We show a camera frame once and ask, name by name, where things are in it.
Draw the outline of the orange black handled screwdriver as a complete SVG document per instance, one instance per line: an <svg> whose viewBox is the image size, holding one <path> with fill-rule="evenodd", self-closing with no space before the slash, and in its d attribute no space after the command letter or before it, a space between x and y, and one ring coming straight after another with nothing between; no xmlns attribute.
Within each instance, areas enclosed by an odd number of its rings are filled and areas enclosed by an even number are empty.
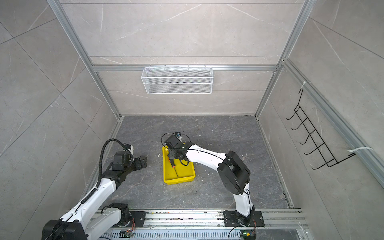
<svg viewBox="0 0 384 240"><path fill-rule="evenodd" d="M176 165L175 165L175 162L174 162L174 159L170 159L170 163L171 163L171 166L174 168Z"/></svg>

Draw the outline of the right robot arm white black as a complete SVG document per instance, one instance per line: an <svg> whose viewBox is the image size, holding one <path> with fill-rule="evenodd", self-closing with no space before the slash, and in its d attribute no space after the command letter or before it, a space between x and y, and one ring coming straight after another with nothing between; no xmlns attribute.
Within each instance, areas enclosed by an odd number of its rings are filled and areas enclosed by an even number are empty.
<svg viewBox="0 0 384 240"><path fill-rule="evenodd" d="M168 158L173 168L176 167L175 160L179 160L183 166L198 163L215 170L224 187L234 196L235 223L244 226L251 224L255 210L250 196L251 171L235 152L216 153L190 141L183 142L180 132L171 134L162 141L162 145L169 151Z"/></svg>

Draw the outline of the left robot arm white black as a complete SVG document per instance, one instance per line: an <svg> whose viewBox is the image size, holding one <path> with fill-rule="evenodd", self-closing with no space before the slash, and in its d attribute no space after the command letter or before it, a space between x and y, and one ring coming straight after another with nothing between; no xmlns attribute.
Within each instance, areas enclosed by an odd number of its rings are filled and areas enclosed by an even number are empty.
<svg viewBox="0 0 384 240"><path fill-rule="evenodd" d="M43 240L97 240L114 225L134 226L134 217L127 204L108 205L95 219L93 216L104 201L123 183L131 172L147 167L147 157L134 158L129 151L115 154L110 168L102 173L96 185L69 212L43 227Z"/></svg>

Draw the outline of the yellow plastic bin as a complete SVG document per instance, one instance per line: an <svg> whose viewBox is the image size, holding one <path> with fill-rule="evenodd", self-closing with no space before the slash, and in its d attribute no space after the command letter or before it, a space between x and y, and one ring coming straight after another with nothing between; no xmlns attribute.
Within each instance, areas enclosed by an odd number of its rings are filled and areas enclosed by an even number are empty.
<svg viewBox="0 0 384 240"><path fill-rule="evenodd" d="M162 147L163 153L163 180L167 185L181 184L191 182L196 177L193 163L184 166L178 159L174 160L175 167L171 165L169 160L169 150Z"/></svg>

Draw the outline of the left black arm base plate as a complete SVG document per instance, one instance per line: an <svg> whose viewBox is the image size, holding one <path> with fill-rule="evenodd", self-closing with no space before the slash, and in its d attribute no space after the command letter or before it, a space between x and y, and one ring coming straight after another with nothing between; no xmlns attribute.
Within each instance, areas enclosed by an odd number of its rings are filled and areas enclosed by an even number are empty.
<svg viewBox="0 0 384 240"><path fill-rule="evenodd" d="M142 228L146 219L146 212L122 212L121 220L113 228Z"/></svg>

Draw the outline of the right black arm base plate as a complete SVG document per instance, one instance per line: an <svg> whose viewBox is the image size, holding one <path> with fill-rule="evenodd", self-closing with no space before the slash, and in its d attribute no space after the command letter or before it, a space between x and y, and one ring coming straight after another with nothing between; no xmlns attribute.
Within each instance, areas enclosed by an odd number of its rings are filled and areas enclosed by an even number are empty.
<svg viewBox="0 0 384 240"><path fill-rule="evenodd" d="M237 211L224 211L224 222L226 227L264 227L264 217L261 211L251 210L247 217L244 217Z"/></svg>

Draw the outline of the aluminium mounting rail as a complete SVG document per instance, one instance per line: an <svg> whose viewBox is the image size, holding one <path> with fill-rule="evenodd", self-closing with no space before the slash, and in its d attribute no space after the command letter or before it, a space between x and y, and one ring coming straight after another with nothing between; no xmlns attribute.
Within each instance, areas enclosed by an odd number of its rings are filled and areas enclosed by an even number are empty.
<svg viewBox="0 0 384 240"><path fill-rule="evenodd" d="M134 223L117 225L101 240L312 240L299 209L261 209L241 225L233 210L131 210Z"/></svg>

